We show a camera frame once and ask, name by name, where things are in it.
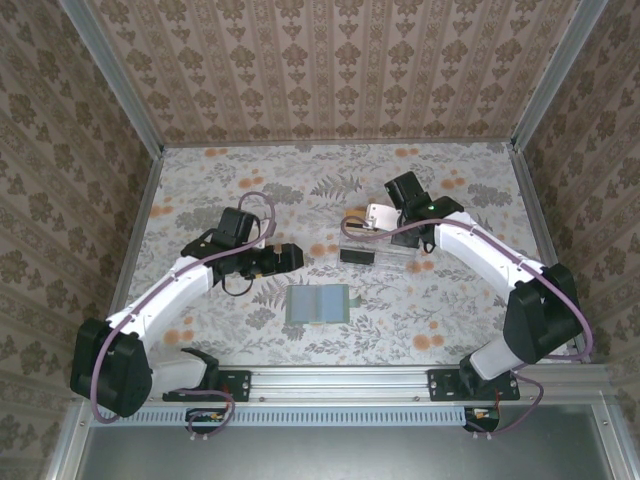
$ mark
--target wallpaper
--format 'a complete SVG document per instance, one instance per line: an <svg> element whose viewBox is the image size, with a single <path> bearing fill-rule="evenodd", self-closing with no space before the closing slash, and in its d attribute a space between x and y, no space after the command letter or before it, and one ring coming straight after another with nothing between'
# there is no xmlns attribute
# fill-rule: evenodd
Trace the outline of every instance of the wallpaper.
<svg viewBox="0 0 640 480"><path fill-rule="evenodd" d="M38 478L78 325L107 313L150 167L55 1L0 2L0 478Z"/></svg>
<svg viewBox="0 0 640 480"><path fill-rule="evenodd" d="M90 0L165 144L507 138L577 0Z"/></svg>
<svg viewBox="0 0 640 480"><path fill-rule="evenodd" d="M535 257L506 145L166 149L130 299L163 276L187 243L216 227L225 207L257 190L276 203L277 231L268 243L296 243L305 252L304 267L257 279L239 297L214 288L158 335L159 353L191 346L223 365L457 363L500 334L504 299L438 248L430 255L398 248L400 258L385 264L377 257L383 263L373 269L339 264L339 225L347 209L391 205L384 184L411 170L433 198L451 196L486 230ZM243 208L260 218L268 213L257 197ZM348 324L287 324L286 291L296 284L346 284L361 305L350 309ZM236 275L227 282L232 293L247 285Z"/></svg>
<svg viewBox="0 0 640 480"><path fill-rule="evenodd" d="M640 445L640 3L610 1L526 158Z"/></svg>

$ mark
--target black clamp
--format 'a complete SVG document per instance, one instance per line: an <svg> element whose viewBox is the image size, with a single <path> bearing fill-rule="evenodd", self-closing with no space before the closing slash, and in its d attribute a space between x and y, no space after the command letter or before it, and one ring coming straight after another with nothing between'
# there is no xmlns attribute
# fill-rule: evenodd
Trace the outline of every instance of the black clamp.
<svg viewBox="0 0 640 480"><path fill-rule="evenodd" d="M450 197L432 200L422 189L415 173L407 172L384 185L396 210L400 211L398 227L410 225L420 220L442 219L454 212L464 212L464 208ZM436 246L435 225L423 225L391 237L393 245L418 248L423 243L424 251L431 253Z"/></svg>
<svg viewBox="0 0 640 480"><path fill-rule="evenodd" d="M204 232L200 237L182 249L183 257L202 260L248 243L251 228L260 225L258 218L251 214L227 207L222 212L218 228ZM304 255L295 243L285 243L276 251L271 245L261 250L250 249L205 263L213 270L213 283L222 281L225 275L239 273L246 280L288 273L304 266Z"/></svg>

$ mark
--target transparent plastic object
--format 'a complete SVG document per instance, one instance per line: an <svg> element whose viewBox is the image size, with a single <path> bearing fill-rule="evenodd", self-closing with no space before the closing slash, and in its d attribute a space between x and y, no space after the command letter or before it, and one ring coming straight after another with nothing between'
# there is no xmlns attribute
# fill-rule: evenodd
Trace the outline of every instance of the transparent plastic object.
<svg viewBox="0 0 640 480"><path fill-rule="evenodd" d="M367 231L354 232L356 235L367 235ZM356 252L373 254L373 263L364 265L342 260L342 252ZM347 238L340 233L340 255L338 255L338 267L356 270L360 272L388 272L405 275L408 265L415 261L418 249L401 247L391 244L391 237L375 242L361 242Z"/></svg>

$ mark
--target gray metal base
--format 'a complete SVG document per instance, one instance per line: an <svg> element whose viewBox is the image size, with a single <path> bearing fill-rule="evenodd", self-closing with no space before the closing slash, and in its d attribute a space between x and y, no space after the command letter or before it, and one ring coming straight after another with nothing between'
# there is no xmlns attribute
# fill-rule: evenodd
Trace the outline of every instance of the gray metal base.
<svg viewBox="0 0 640 480"><path fill-rule="evenodd" d="M506 408L506 415L521 407ZM77 478L101 480L572 479L610 472L588 406L541 407L492 440L462 427L236 427L207 441L184 428L93 428Z"/></svg>

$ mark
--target black mounting bracket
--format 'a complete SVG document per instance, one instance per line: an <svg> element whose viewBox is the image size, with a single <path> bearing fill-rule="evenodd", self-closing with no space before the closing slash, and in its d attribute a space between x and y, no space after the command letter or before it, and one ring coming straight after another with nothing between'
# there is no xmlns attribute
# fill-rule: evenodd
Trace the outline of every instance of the black mounting bracket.
<svg viewBox="0 0 640 480"><path fill-rule="evenodd" d="M463 383L459 368L427 370L427 379L432 402L495 401L498 395L500 401L520 400L518 381L511 372L486 382L485 388L474 394Z"/></svg>
<svg viewBox="0 0 640 480"><path fill-rule="evenodd" d="M203 353L193 348L183 348L182 351L190 353L201 359L207 365L200 385L192 388L198 390L218 390L228 393L236 402L243 403L249 401L251 393L251 371L250 370L220 370L218 360L211 355ZM177 392L168 392L162 395L165 402L224 402L225 399L219 395L185 395Z"/></svg>

